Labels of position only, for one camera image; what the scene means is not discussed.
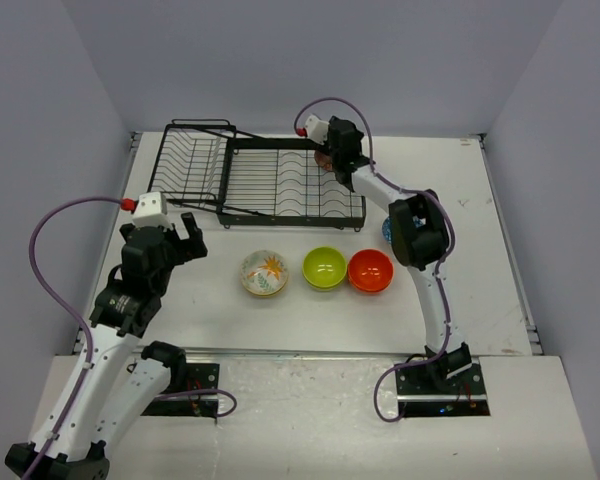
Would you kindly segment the brown red patterned bowl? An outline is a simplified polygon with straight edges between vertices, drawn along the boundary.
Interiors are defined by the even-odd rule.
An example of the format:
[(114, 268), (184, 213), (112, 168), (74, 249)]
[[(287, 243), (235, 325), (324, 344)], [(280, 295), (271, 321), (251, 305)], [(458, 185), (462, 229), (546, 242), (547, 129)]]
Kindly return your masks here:
[(314, 161), (319, 168), (321, 168), (327, 172), (333, 171), (332, 159), (329, 155), (316, 150), (314, 152)]

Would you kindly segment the white floral pattern bowl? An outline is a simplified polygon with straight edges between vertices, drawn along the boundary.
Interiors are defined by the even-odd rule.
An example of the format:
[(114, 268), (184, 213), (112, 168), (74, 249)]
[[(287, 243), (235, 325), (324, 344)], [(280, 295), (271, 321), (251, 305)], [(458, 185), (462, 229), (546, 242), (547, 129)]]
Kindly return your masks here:
[(257, 250), (247, 255), (239, 268), (241, 285), (270, 290), (287, 285), (290, 272), (286, 260), (271, 250)]

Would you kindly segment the yellow sun pattern bowl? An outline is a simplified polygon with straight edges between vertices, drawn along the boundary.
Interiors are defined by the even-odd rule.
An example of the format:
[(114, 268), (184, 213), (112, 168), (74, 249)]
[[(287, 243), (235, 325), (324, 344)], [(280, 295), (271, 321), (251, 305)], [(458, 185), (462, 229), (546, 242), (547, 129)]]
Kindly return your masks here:
[(263, 290), (261, 288), (256, 288), (255, 286), (245, 285), (244, 289), (254, 298), (270, 298), (274, 297), (285, 290), (286, 286), (278, 286), (276, 288), (272, 288), (270, 290)]

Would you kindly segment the blue patterned bowl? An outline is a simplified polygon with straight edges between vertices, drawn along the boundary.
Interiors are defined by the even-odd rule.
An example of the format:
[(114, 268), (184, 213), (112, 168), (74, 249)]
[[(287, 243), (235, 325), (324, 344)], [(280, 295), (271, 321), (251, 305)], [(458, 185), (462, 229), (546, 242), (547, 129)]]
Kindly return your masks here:
[[(421, 219), (417, 216), (414, 216), (413, 224), (414, 224), (415, 229), (419, 230), (426, 225), (426, 220)], [(391, 227), (391, 225), (392, 225), (391, 218), (389, 216), (387, 216), (381, 226), (382, 235), (389, 245), (392, 244), (392, 227)]]

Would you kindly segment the lime green bowl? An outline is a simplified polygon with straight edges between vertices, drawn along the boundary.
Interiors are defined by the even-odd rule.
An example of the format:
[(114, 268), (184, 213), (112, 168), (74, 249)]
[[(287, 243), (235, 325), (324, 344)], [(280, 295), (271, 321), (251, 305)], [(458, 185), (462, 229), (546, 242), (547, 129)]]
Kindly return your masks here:
[(316, 291), (327, 292), (337, 289), (344, 282), (344, 277), (336, 278), (333, 281), (321, 278), (305, 277), (305, 281), (312, 289)]
[(346, 276), (347, 260), (333, 247), (317, 247), (309, 251), (302, 264), (302, 274), (309, 278), (321, 278), (333, 281)]

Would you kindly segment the orange bowl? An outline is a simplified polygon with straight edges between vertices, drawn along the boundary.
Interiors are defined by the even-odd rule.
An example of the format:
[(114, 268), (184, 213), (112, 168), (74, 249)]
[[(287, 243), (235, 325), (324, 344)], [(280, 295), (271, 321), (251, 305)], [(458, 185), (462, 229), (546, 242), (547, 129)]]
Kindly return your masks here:
[(349, 282), (357, 285), (390, 285), (394, 276), (394, 266), (382, 251), (364, 249), (356, 252), (349, 260), (347, 275)]
[(380, 284), (379, 286), (368, 286), (368, 285), (357, 285), (355, 283), (350, 283), (349, 286), (358, 295), (363, 295), (363, 296), (380, 295), (389, 288), (389, 284)]

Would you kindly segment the orange bowl front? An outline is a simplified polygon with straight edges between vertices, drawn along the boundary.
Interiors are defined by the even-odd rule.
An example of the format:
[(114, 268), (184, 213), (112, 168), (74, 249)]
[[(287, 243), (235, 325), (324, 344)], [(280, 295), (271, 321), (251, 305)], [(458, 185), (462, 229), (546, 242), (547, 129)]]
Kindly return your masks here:
[(350, 283), (349, 286), (358, 295), (363, 295), (363, 296), (380, 295), (389, 288), (389, 284), (380, 284), (379, 286), (368, 286), (368, 285), (357, 285), (355, 283)]

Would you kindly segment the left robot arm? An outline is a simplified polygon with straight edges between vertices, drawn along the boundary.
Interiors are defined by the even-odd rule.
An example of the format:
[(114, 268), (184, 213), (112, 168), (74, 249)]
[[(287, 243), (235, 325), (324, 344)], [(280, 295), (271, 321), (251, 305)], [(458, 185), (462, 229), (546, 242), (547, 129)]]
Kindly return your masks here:
[(21, 479), (104, 479), (114, 447), (155, 400), (178, 397), (188, 379), (183, 349), (144, 347), (128, 379), (114, 386), (162, 306), (173, 270), (208, 249), (191, 213), (181, 238), (166, 216), (122, 226), (121, 262), (109, 273), (85, 320), (74, 370), (40, 429), (12, 445), (6, 466)]

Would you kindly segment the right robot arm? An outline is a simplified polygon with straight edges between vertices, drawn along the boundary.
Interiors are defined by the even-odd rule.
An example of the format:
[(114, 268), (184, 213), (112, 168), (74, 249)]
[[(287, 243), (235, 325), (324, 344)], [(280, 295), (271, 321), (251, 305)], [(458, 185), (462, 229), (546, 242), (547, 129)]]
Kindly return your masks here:
[(338, 182), (383, 209), (395, 259), (411, 275), (425, 325), (425, 357), (400, 369), (413, 386), (450, 394), (471, 367), (469, 347), (453, 322), (445, 262), (456, 246), (449, 215), (431, 190), (401, 187), (362, 152), (363, 133), (333, 116), (322, 141)]

